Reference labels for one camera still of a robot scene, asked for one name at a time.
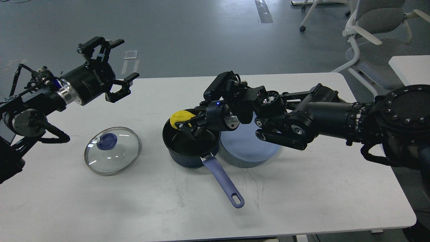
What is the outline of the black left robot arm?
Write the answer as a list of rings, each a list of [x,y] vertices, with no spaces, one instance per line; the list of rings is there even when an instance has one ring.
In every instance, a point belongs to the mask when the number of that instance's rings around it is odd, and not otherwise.
[[[37,143],[65,144],[70,136],[48,122],[47,116],[76,102],[82,106],[104,94],[108,102],[115,103],[130,95],[132,82],[139,73],[123,80],[109,64],[113,48],[125,41],[94,37],[80,43],[77,52],[85,63],[68,73],[56,77],[46,66],[32,70],[18,64],[8,98],[1,101],[1,121],[14,134],[22,137],[12,144],[1,138],[0,180],[4,181],[23,170],[23,156]]]

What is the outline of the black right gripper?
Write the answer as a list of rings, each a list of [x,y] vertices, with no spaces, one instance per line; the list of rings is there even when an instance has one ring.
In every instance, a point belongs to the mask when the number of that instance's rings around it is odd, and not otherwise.
[[[199,137],[203,131],[234,131],[240,125],[225,101],[213,101],[208,106],[183,110],[184,122],[176,122],[178,130],[187,137]]]

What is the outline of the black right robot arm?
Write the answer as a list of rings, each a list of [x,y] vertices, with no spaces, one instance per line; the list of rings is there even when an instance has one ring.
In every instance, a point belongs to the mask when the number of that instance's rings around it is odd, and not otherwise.
[[[378,95],[371,103],[343,101],[317,84],[309,91],[249,87],[232,72],[219,74],[192,111],[178,111],[170,125],[197,138],[203,130],[232,131],[254,121],[259,140],[305,150],[318,135],[362,144],[367,161],[419,170],[429,198],[429,85],[415,84]]]

